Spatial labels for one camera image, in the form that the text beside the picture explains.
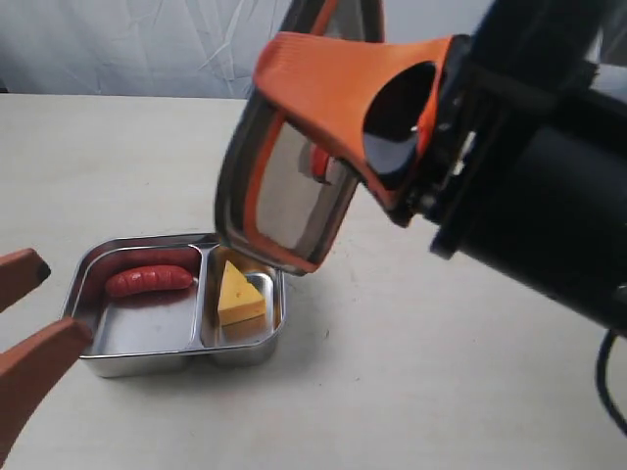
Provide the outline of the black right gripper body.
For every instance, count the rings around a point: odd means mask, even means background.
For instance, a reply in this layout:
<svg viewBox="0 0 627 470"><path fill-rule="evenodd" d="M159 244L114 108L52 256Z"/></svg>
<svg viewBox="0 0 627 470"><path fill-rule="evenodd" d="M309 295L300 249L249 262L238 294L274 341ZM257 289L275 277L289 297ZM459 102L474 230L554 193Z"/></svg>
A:
<svg viewBox="0 0 627 470"><path fill-rule="evenodd" d="M479 211L537 129L572 89L590 85L591 34L475 33L455 36L440 79L436 128L408 209L436 223L433 253L459 249Z"/></svg>

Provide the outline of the black and grey right robot arm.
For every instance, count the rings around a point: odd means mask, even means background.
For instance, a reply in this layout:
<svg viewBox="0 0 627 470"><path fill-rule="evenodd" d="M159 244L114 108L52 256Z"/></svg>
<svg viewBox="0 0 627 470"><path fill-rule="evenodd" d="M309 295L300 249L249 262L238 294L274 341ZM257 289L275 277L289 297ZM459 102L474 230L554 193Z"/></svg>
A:
<svg viewBox="0 0 627 470"><path fill-rule="evenodd" d="M470 35L277 34L254 73L398 225L626 333L626 104L587 52L608 1L496 1Z"/></svg>

